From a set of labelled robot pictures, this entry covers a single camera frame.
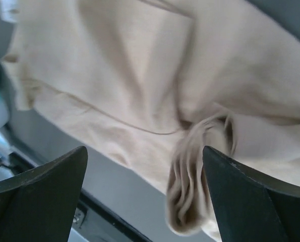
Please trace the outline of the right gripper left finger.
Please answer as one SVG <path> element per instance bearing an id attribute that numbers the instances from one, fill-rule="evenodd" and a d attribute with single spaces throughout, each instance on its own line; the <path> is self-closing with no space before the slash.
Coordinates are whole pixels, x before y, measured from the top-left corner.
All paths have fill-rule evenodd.
<path id="1" fill-rule="evenodd" d="M 87 161 L 80 146 L 0 181 L 0 241 L 68 241 Z"/>

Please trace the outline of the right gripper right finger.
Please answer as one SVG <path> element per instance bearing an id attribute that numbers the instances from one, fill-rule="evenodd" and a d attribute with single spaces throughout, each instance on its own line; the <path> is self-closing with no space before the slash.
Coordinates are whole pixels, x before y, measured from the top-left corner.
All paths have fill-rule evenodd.
<path id="1" fill-rule="evenodd" d="M 203 165 L 222 241 L 300 242 L 300 187 L 209 146 Z"/>

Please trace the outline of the beige t shirt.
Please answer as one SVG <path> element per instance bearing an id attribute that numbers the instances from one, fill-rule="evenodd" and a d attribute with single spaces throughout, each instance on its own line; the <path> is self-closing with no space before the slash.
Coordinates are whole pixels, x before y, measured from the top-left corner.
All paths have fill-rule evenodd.
<path id="1" fill-rule="evenodd" d="M 18 1 L 1 63 L 21 111 L 166 196 L 178 235 L 221 241 L 209 145 L 300 185 L 300 41 L 248 1 Z"/>

